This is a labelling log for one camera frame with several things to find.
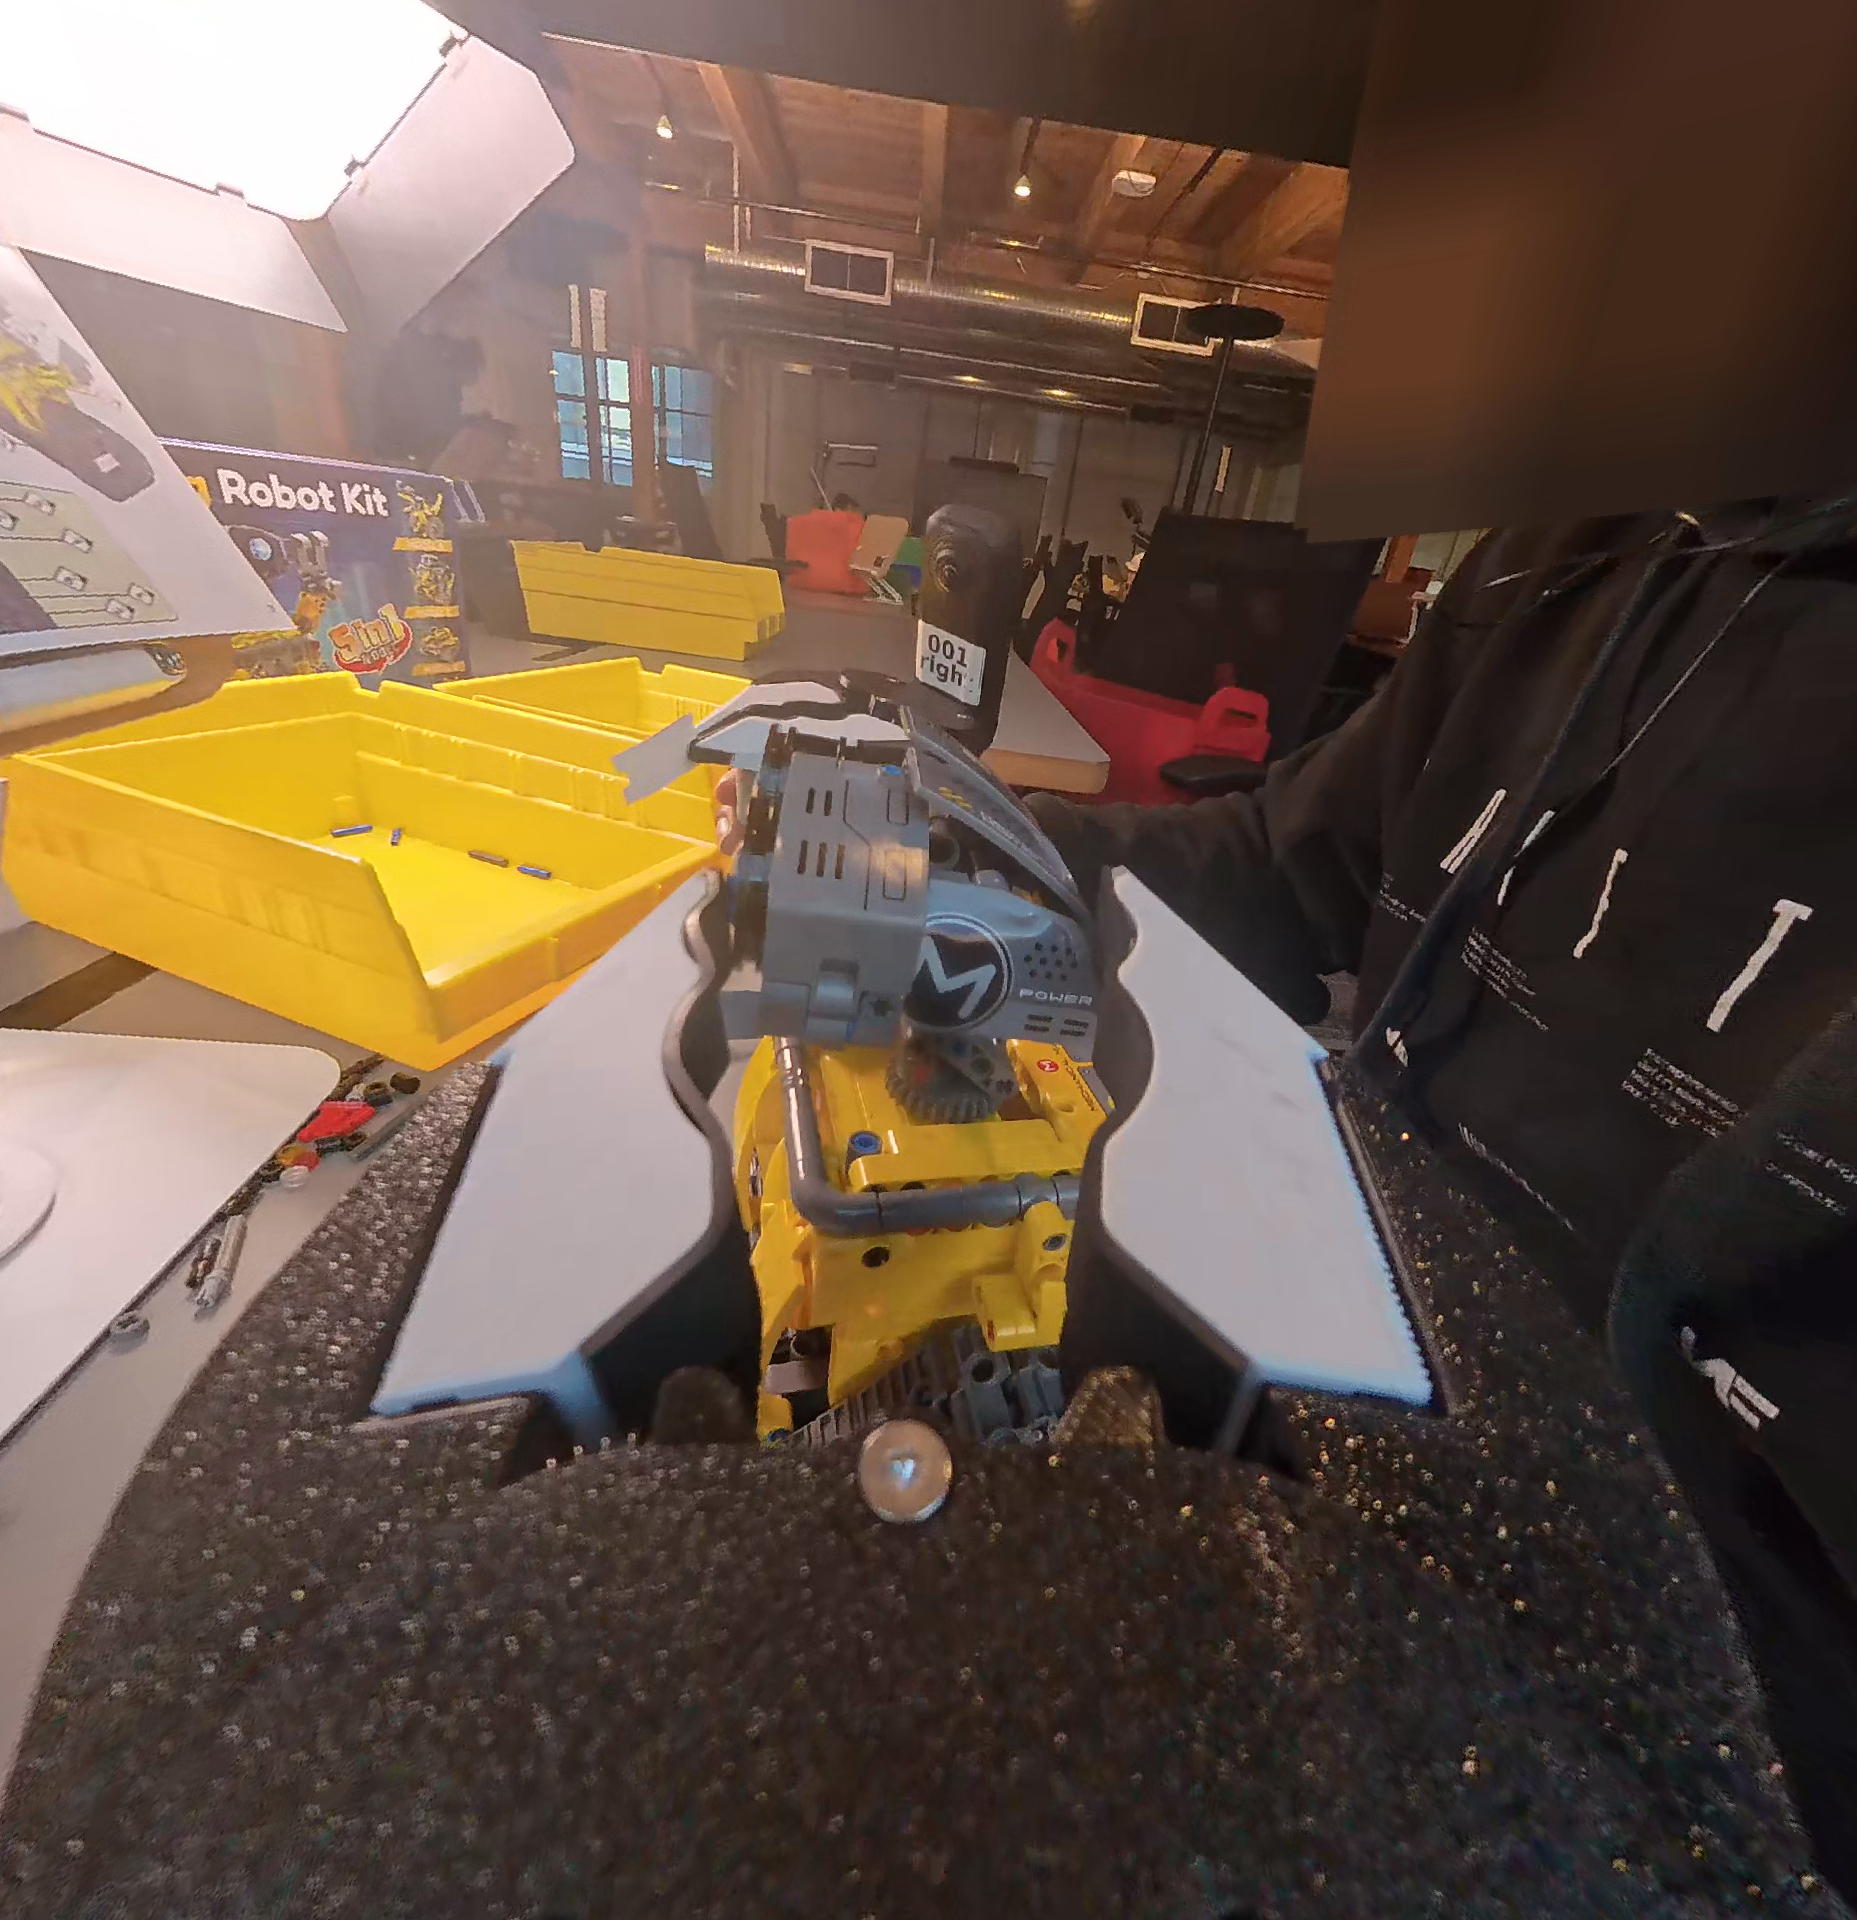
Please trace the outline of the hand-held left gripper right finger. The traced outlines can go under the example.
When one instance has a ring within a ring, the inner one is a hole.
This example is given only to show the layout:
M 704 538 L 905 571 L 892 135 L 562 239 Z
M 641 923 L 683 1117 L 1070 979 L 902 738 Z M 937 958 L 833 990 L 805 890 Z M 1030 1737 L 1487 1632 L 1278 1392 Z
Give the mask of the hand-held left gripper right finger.
M 1095 904 L 1077 1386 L 1131 1370 L 1172 1442 L 1246 1453 L 1272 1396 L 1438 1411 L 1438 1366 L 1326 1049 L 1127 871 Z

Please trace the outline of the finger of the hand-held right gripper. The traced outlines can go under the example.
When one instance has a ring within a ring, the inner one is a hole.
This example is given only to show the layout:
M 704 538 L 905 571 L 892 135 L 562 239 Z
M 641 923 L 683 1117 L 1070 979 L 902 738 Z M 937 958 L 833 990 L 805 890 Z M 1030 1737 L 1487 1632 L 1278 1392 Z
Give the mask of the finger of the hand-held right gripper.
M 930 877 L 1000 886 L 1087 920 L 1081 887 L 1020 800 L 930 719 L 903 714 L 902 730 L 911 780 L 930 819 Z
M 762 760 L 774 729 L 806 751 L 902 754 L 902 682 L 892 675 L 793 675 L 744 685 L 686 736 L 686 760 Z

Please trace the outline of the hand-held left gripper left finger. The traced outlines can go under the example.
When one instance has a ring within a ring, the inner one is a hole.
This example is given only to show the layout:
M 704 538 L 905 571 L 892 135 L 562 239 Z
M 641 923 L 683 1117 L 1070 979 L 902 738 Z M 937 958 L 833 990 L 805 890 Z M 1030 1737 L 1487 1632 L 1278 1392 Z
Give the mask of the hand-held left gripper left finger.
M 704 1370 L 754 1431 L 761 1298 L 714 1111 L 725 945 L 722 882 L 695 873 L 494 1051 L 374 1419 L 529 1398 L 592 1446 Z

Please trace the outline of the yellow grey brick robot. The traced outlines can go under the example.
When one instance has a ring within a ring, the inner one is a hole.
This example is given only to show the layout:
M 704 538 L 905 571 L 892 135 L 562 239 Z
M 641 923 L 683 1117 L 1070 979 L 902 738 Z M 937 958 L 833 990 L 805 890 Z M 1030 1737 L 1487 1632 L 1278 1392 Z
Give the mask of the yellow grey brick robot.
M 892 1420 L 963 1444 L 1059 1426 L 1091 1072 L 1089 920 L 930 877 L 900 755 L 774 729 L 727 884 L 722 1019 L 752 1041 L 733 1187 L 761 1305 L 755 1426 Z

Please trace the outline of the red plastic tub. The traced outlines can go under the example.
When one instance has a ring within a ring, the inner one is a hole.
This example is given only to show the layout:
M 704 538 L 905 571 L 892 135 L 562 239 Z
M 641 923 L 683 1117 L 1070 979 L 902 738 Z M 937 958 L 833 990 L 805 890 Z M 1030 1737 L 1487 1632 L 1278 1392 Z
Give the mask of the red plastic tub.
M 1101 805 L 1187 806 L 1158 781 L 1163 760 L 1198 754 L 1250 757 L 1271 751 L 1268 701 L 1232 685 L 1196 707 L 1114 685 L 1083 669 L 1077 628 L 1050 620 L 1031 656 L 1036 680 L 1106 755 Z

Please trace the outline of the yellow plastic bin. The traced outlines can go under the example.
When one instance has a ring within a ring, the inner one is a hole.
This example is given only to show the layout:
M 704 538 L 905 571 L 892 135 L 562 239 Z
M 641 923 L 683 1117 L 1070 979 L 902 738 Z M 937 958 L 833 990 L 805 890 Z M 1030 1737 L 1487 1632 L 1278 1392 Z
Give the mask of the yellow plastic bin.
M 487 707 L 515 707 L 563 724 L 592 726 L 617 738 L 652 738 L 683 715 L 710 714 L 752 682 L 707 666 L 643 666 L 633 659 L 568 661 L 532 669 L 439 685 L 439 692 Z
M 433 1070 L 532 1016 L 712 855 L 710 772 L 629 802 L 622 748 L 409 685 L 235 682 L 8 757 L 1 873 L 36 923 Z M 332 838 L 347 821 L 374 833 Z
M 779 577 L 643 548 L 512 542 L 532 634 L 741 662 L 786 628 Z

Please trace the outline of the pile of small brick pieces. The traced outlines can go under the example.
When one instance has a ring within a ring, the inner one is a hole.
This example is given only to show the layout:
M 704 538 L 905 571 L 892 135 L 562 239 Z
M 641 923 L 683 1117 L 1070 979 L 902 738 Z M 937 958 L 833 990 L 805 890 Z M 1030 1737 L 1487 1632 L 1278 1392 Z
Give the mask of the pile of small brick pieces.
M 377 1053 L 354 1060 L 340 1072 L 334 1093 L 262 1162 L 256 1180 L 262 1187 L 303 1185 L 318 1164 L 361 1162 L 409 1119 L 420 1091 L 421 1078 L 413 1070 Z

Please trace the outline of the black fabric panel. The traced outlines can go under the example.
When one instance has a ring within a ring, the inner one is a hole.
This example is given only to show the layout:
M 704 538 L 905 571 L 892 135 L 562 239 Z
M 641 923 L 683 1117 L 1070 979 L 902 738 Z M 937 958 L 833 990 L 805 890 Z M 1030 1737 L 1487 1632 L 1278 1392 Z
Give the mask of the black fabric panel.
M 1381 538 L 1309 542 L 1286 522 L 1163 511 L 1120 614 L 1106 680 L 1202 707 L 1232 685 L 1293 751 L 1372 581 Z

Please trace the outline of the window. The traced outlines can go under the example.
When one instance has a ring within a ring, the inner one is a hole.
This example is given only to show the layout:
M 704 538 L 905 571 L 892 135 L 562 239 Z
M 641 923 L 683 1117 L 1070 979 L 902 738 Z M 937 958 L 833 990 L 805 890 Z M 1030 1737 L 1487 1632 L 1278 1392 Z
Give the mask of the window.
M 649 412 L 657 463 L 678 466 L 714 484 L 714 376 L 695 365 L 652 362 Z M 555 349 L 550 386 L 556 420 L 558 475 L 571 482 L 633 486 L 636 403 L 627 357 Z

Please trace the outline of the black floor lamp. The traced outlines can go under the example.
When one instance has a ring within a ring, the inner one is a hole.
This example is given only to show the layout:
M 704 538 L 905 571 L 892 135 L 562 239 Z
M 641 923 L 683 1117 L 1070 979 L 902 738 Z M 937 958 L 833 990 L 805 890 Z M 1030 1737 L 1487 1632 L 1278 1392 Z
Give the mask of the black floor lamp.
M 1236 347 L 1265 345 L 1281 334 L 1281 318 L 1274 311 L 1238 305 L 1232 300 L 1209 300 L 1198 305 L 1187 316 L 1188 328 L 1198 331 L 1210 347 L 1210 385 L 1206 411 L 1196 437 L 1196 453 L 1188 459 L 1184 484 L 1181 491 L 1181 512 L 1196 512 L 1196 494 L 1200 491 L 1206 448 L 1218 423 L 1223 398 L 1226 392 L 1226 376 Z

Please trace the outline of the white book stand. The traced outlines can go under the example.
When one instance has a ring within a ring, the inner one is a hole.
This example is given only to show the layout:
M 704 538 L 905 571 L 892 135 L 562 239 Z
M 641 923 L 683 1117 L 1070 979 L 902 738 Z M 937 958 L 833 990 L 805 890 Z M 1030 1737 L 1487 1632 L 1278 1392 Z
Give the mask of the white book stand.
M 0 763 L 229 675 L 222 637 L 0 637 Z M 0 853 L 8 786 L 0 777 Z M 312 1046 L 0 1030 L 0 1446 L 334 1084 Z

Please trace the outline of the dark blue robot kit box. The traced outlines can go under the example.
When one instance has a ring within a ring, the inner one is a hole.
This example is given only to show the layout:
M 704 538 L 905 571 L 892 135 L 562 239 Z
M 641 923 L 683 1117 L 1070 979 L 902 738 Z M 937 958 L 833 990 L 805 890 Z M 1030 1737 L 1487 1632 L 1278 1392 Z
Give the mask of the dark blue robot kit box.
M 462 546 L 483 524 L 468 484 L 171 437 L 164 447 L 286 623 L 235 637 L 233 680 L 347 674 L 374 692 L 468 675 Z

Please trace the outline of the instruction booklet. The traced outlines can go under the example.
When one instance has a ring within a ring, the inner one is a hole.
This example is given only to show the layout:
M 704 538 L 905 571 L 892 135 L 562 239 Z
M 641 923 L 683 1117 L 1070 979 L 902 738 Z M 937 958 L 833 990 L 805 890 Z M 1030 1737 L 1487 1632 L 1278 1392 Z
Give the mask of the instruction booklet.
M 0 661 L 292 634 L 244 548 L 0 239 Z

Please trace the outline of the studio light panel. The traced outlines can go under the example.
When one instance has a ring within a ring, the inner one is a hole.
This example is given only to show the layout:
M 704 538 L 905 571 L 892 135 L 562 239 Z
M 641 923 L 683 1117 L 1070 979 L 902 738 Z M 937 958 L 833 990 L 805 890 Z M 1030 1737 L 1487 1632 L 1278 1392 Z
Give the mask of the studio light panel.
M 429 5 L 0 5 L 13 253 L 385 337 L 574 159 L 544 82 Z

